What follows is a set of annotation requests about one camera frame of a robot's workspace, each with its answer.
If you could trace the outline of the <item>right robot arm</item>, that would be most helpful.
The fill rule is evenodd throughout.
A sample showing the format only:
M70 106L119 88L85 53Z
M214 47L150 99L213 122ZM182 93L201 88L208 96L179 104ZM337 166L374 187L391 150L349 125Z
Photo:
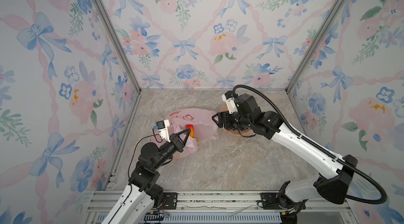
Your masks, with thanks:
M222 99L227 110L212 116L219 128L251 129L255 134L288 148L318 171L318 175L311 178L285 182L275 197L275 204L283 209L298 209L309 199L323 198L337 205L345 202L353 172L337 163L339 154L305 141L299 131L287 126L280 113L263 112L251 95L235 96L228 91Z

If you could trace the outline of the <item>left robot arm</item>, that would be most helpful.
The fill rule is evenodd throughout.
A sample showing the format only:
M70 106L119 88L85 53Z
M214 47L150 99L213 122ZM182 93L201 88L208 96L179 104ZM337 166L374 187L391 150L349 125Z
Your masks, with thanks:
M160 177L157 171L168 164L176 152L183 152L191 129L169 135L161 146L150 142L141 148L138 161L120 199L104 218L104 224L138 224L151 210L159 210L163 204L164 189L156 182Z

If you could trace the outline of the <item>pink fruit plate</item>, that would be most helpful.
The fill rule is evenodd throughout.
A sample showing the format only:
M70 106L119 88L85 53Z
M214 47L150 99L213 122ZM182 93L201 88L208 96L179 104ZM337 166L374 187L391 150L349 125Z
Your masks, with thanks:
M228 108L227 108L226 105L221 106L221 111L220 112L223 112L223 111L228 111ZM232 135L235 135L235 136L243 136L245 138L253 137L255 135L255 133L251 129L241 130L240 132L238 130L233 130L233 129L228 130L228 129L225 129L225 128L222 128L222 130L229 133L229 134L232 134Z

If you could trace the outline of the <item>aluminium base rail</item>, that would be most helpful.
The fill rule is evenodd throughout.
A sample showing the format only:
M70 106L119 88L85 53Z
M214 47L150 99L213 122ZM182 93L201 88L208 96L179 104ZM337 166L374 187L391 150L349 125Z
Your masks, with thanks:
M281 224L281 209L265 210L258 205L261 191L187 191L170 190L174 199L165 202L159 213L147 216L145 222L157 224ZM348 203L335 205L323 199L312 199L297 215L299 224L356 224Z

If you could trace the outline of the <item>left corner aluminium post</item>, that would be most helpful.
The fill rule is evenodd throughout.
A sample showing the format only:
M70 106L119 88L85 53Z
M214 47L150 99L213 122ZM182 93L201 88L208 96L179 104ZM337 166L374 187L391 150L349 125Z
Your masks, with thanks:
M111 40L112 45L114 46L119 59L122 61L123 67L128 74L128 78L130 82L133 84L135 88L135 92L139 95L141 93L141 88L136 80L135 74L131 68L128 58L126 57L123 47L118 40L117 33L114 29L113 23L110 20L110 17L107 13L107 9L102 0L92 0L95 4L95 8L100 15L101 22L106 29L106 33Z

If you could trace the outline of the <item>corner aluminium post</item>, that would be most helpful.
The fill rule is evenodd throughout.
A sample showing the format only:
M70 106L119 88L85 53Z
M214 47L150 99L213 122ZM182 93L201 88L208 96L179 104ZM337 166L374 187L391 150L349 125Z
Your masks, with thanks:
M323 41L324 37L327 35L328 30L332 27L336 16L339 12L344 8L344 5L347 0L334 0L329 13L325 17L323 23L321 24L317 35L315 36L312 45L306 50L302 61L297 67L296 72L293 74L291 81L289 82L288 86L285 88L286 93L289 95L293 88L297 85L297 82L302 75L305 67L308 65L309 61L311 60L314 52L320 46L321 42Z
M110 17L107 13L107 9L102 0L92 0L95 4L95 8L100 15L101 22L106 29L106 33L111 40L112 45L114 46L119 59L122 61L123 67L128 74L128 78L130 82L133 84L135 88L135 92L139 95L141 93L141 88L136 80L135 74L131 68L128 58L126 57L123 47L118 40L117 33L114 29L113 23L110 20Z

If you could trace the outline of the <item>right corner aluminium post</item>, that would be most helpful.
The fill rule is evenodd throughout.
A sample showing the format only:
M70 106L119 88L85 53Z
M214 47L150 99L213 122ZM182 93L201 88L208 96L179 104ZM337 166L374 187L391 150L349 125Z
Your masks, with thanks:
M293 88L297 85L297 82L302 75L305 67L308 65L309 61L311 60L314 52L320 46L321 42L323 41L324 37L327 35L328 30L332 27L336 16L339 12L344 8L344 5L347 0L334 0L329 13L325 17L323 23L321 24L317 35L315 36L312 45L306 50L302 61L297 67L296 72L293 74L291 81L289 82L288 86L285 88L286 93L289 95Z

